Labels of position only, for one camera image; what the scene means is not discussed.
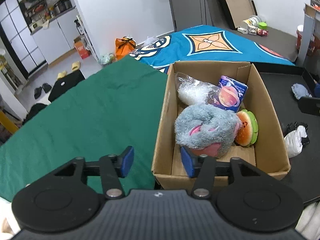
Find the grey fluffy plush slipper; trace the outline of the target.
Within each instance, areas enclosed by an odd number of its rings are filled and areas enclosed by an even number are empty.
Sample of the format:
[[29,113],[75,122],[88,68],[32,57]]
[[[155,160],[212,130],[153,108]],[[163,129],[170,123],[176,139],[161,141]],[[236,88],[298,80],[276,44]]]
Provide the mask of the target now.
[[237,114],[204,103],[186,107],[174,124],[179,146],[195,155],[221,158],[231,148],[242,122]]

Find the plush hamburger toy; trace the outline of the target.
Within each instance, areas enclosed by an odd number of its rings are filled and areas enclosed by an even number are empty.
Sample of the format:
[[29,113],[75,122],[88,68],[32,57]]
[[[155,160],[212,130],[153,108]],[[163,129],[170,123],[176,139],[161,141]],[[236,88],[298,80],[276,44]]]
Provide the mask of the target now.
[[249,147],[255,144],[258,138],[258,122],[255,115],[246,109],[237,113],[238,118],[242,122],[242,127],[238,130],[235,137],[235,143],[242,147]]

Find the white plastic bag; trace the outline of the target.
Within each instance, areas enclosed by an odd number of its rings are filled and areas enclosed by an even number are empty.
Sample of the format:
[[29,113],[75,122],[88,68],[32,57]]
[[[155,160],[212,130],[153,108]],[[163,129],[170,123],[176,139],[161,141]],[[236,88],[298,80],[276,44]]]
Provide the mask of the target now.
[[200,103],[208,104],[221,90],[216,85],[197,80],[180,72],[175,74],[175,86],[178,98],[187,106]]

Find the blue planet tissue pack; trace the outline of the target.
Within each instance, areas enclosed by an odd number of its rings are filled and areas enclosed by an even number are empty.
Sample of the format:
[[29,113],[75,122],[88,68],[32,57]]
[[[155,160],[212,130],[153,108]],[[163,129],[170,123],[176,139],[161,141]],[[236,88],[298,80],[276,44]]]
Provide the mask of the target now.
[[233,78],[221,75],[218,89],[208,96],[208,103],[224,110],[238,112],[248,86]]

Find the small grey plush piece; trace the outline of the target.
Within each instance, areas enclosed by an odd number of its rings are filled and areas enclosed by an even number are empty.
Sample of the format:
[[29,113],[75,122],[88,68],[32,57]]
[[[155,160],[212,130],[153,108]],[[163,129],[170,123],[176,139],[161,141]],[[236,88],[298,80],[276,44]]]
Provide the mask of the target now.
[[300,100],[302,97],[312,97],[306,87],[300,83],[294,83],[291,86],[291,90],[297,100]]

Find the black plastic tray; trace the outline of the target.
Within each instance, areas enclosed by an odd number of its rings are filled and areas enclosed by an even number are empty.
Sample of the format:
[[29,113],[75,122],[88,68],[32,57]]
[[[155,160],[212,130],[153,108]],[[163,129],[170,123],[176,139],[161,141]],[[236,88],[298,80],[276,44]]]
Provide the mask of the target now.
[[258,122],[258,137],[252,146],[232,145],[221,158],[239,157],[293,188],[305,204],[319,200],[319,99],[297,100],[294,84],[314,87],[310,74],[298,67],[279,64],[180,61],[169,67],[164,101],[153,155],[152,172],[165,189],[191,189],[174,124],[184,105],[175,79],[178,74],[217,85],[221,76],[247,85],[241,107]]

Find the black lace fabric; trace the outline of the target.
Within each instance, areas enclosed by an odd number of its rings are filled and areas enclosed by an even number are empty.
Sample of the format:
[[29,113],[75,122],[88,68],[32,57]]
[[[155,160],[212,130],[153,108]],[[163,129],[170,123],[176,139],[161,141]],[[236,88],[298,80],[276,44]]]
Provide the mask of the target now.
[[287,125],[284,136],[288,135],[290,132],[298,131],[302,138],[302,146],[310,144],[310,139],[307,135],[308,124],[304,122],[292,122]]

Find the brown cardboard box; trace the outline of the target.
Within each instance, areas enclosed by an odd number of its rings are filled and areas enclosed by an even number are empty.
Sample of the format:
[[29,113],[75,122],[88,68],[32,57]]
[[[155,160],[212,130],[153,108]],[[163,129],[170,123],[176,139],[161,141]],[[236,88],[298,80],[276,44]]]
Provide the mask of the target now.
[[[212,85],[217,85],[222,76],[247,85],[240,108],[252,113],[257,120],[256,142],[251,146],[236,145],[234,138],[242,128],[238,115],[210,105],[207,96],[202,96],[198,104],[186,106],[177,90],[177,78],[181,74]],[[166,190],[190,190],[195,183],[183,166],[181,150],[185,148],[218,161],[239,157],[277,180],[289,173],[291,166],[280,123],[254,64],[225,61],[171,64],[151,168],[156,180]]]

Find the green cloth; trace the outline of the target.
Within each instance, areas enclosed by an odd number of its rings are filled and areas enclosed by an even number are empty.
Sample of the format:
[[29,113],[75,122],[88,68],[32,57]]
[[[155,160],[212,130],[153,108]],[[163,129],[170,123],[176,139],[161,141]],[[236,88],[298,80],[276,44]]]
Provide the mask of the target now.
[[97,161],[133,146],[125,191],[152,189],[153,152],[167,74],[124,57],[81,81],[1,146],[1,197],[14,195],[75,157]]

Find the black clothing on floor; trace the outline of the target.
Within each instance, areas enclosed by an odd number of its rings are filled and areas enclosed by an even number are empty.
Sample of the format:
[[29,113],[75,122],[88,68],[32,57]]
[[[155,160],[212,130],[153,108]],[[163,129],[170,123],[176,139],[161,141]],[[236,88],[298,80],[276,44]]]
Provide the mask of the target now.
[[[65,94],[68,90],[75,87],[78,83],[85,80],[84,75],[82,74],[81,70],[76,70],[71,74],[66,75],[63,78],[58,79],[53,88],[50,90],[50,94],[48,96],[48,101],[52,103],[62,94]],[[27,114],[25,119],[22,121],[22,126],[31,120],[35,115],[37,115],[41,110],[45,109],[47,104],[44,103],[36,103],[34,104],[30,112]]]

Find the white plastic jar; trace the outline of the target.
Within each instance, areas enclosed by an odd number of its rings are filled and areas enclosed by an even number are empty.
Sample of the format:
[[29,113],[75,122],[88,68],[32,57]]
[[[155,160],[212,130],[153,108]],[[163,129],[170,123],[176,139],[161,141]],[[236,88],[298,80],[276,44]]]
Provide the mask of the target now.
[[263,20],[259,16],[251,16],[241,22],[241,27],[247,29],[249,26],[259,27],[259,23]]

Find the black slippers pair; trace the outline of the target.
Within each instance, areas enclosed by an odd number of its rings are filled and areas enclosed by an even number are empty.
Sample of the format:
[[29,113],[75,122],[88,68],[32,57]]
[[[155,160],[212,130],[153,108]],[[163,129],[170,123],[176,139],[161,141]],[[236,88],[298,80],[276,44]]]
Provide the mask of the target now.
[[50,92],[51,89],[52,89],[52,86],[49,85],[48,83],[43,83],[42,86],[36,87],[34,89],[34,99],[38,99],[41,96],[42,92],[45,92],[45,93]]

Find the white fabric bundle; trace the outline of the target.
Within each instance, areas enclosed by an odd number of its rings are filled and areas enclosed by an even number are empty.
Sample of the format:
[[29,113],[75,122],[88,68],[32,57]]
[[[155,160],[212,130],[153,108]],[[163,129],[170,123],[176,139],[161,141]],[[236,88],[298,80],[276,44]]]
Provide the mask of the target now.
[[320,236],[320,203],[314,202],[308,205],[295,227],[303,237],[310,240],[318,240]]

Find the orange bag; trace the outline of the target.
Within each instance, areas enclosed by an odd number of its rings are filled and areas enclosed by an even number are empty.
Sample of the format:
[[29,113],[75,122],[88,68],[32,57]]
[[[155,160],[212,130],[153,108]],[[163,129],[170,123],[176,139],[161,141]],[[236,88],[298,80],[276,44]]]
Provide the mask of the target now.
[[116,59],[120,60],[128,55],[131,51],[135,50],[136,42],[133,40],[133,38],[124,36],[122,38],[116,38],[115,47]]

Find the blue patterned blanket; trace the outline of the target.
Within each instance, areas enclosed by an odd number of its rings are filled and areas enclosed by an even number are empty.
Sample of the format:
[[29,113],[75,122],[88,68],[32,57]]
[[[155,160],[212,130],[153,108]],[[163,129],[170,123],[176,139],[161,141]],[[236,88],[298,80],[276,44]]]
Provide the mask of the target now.
[[241,61],[291,66],[293,63],[267,47],[210,25],[172,33],[129,53],[164,73],[176,61]]

